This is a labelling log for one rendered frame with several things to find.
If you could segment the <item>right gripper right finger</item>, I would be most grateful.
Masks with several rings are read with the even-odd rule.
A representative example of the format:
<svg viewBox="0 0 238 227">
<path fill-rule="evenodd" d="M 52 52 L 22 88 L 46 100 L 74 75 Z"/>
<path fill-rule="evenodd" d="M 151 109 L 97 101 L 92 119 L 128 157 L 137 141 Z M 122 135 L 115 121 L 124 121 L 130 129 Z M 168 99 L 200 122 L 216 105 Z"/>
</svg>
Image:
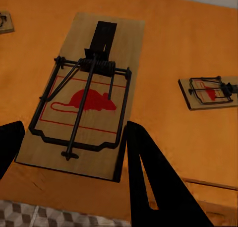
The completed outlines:
<svg viewBox="0 0 238 227">
<path fill-rule="evenodd" d="M 146 129 L 127 122 L 132 227 L 214 227 Z M 159 210 L 149 207 L 144 164 Z"/>
</svg>

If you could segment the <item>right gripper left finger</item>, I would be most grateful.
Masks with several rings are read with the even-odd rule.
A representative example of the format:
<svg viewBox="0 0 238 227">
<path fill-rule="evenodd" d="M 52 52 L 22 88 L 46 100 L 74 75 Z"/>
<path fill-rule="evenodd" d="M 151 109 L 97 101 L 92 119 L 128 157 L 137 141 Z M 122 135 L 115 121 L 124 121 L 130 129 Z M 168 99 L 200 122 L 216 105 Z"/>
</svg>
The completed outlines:
<svg viewBox="0 0 238 227">
<path fill-rule="evenodd" d="M 22 121 L 0 126 L 0 180 L 21 148 L 25 134 Z"/>
</svg>

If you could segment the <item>mousetrap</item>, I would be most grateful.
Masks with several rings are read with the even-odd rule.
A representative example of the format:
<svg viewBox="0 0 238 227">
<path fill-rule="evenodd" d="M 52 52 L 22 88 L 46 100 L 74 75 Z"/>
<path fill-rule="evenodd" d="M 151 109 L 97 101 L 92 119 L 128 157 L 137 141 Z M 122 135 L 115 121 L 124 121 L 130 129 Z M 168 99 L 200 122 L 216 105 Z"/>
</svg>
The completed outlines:
<svg viewBox="0 0 238 227">
<path fill-rule="evenodd" d="M 0 11 L 0 34 L 15 32 L 9 11 Z"/>
<path fill-rule="evenodd" d="M 76 13 L 14 162 L 120 183 L 145 23 Z"/>
<path fill-rule="evenodd" d="M 238 107 L 238 76 L 179 79 L 189 111 Z"/>
</svg>

